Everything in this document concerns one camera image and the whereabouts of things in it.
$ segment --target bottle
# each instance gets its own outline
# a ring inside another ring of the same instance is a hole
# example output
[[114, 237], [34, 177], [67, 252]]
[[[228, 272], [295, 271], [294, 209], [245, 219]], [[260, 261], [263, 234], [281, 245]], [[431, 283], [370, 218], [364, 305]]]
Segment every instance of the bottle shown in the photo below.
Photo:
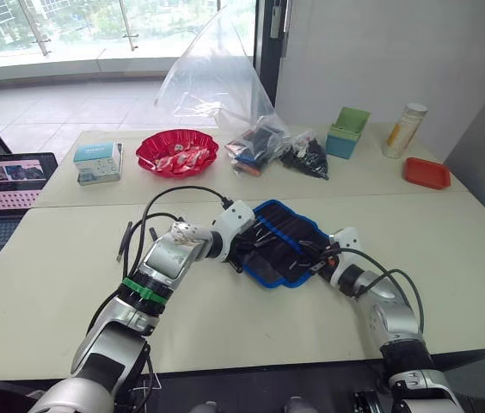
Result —
[[382, 152], [386, 157], [401, 157], [414, 137], [418, 126], [421, 125], [427, 111], [427, 107], [419, 103], [407, 103], [405, 105], [401, 118], [382, 147]]

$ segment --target white wall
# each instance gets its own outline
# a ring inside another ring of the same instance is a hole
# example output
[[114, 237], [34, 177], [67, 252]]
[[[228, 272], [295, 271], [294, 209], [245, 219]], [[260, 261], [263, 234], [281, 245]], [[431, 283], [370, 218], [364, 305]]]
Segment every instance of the white wall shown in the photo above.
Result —
[[485, 0], [293, 0], [276, 108], [331, 123], [342, 106], [395, 121], [430, 109], [419, 137], [445, 159], [485, 103]]

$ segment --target red dish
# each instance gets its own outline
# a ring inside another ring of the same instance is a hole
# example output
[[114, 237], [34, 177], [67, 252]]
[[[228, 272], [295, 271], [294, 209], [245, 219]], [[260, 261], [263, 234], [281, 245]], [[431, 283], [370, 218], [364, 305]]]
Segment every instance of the red dish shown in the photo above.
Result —
[[216, 160], [219, 146], [212, 136], [190, 129], [157, 133], [136, 150], [138, 164], [167, 178], [195, 176]]
[[451, 172], [441, 163], [435, 163], [408, 157], [403, 171], [405, 179], [409, 182], [433, 189], [443, 189], [451, 186]]

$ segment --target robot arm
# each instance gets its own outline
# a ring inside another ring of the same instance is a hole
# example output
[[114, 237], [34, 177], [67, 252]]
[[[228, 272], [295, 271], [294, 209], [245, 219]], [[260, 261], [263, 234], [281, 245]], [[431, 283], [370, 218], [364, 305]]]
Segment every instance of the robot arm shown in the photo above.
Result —
[[[337, 232], [331, 236], [330, 244], [334, 250], [337, 247], [361, 250], [355, 228]], [[337, 254], [335, 265], [324, 265], [320, 274], [359, 304], [370, 337], [384, 357], [394, 398], [392, 411], [464, 413], [444, 374], [436, 370], [414, 313], [394, 284], [383, 279], [358, 296], [359, 290], [376, 280], [378, 274], [355, 265], [357, 257], [350, 252], [341, 252]]]
[[204, 258], [224, 261], [235, 236], [255, 220], [237, 201], [211, 229], [176, 222], [156, 240], [136, 273], [125, 278], [103, 307], [71, 366], [71, 376], [52, 387], [29, 413], [108, 413], [114, 410], [149, 357], [145, 340], [191, 265]]

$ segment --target white table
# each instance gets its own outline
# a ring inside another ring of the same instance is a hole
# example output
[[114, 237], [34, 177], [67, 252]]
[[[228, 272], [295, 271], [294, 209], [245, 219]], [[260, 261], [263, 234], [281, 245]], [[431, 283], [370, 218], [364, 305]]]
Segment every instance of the white table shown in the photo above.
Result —
[[[485, 348], [485, 209], [471, 194], [315, 197], [286, 204], [327, 232], [356, 226], [368, 253], [413, 276], [432, 353]], [[68, 375], [91, 315], [120, 283], [120, 237], [142, 209], [75, 206], [28, 213], [0, 254], [0, 379]], [[207, 202], [158, 210], [202, 224], [221, 211]], [[153, 223], [158, 233], [168, 224]], [[362, 327], [348, 299], [319, 277], [296, 289], [267, 290], [229, 264], [206, 261], [191, 268], [150, 343], [158, 372], [379, 357]]]
[[[419, 140], [411, 143], [402, 159], [390, 159], [382, 155], [380, 145], [389, 136], [391, 127], [391, 124], [383, 123], [367, 125], [350, 160], [328, 156], [329, 181], [288, 170], [279, 162], [273, 163], [259, 178], [248, 174], [237, 176], [224, 149], [224, 144], [232, 140], [232, 137], [218, 129], [203, 130], [211, 134], [220, 145], [218, 159], [204, 173], [183, 180], [162, 178], [141, 168], [135, 155], [141, 142], [158, 131], [85, 132], [59, 165], [34, 207], [144, 204], [154, 194], [175, 185], [206, 185], [220, 193], [245, 200], [437, 192], [402, 179], [402, 166], [406, 157], [435, 161], [432, 153]], [[326, 127], [318, 127], [317, 131], [319, 139], [324, 140]], [[121, 142], [124, 145], [122, 178], [118, 182], [81, 187], [77, 184], [77, 168], [72, 162], [74, 151], [78, 145], [104, 141]], [[451, 182], [446, 192], [467, 190], [455, 176], [451, 177]], [[209, 194], [183, 191], [169, 194], [159, 202], [210, 200], [214, 199]]]

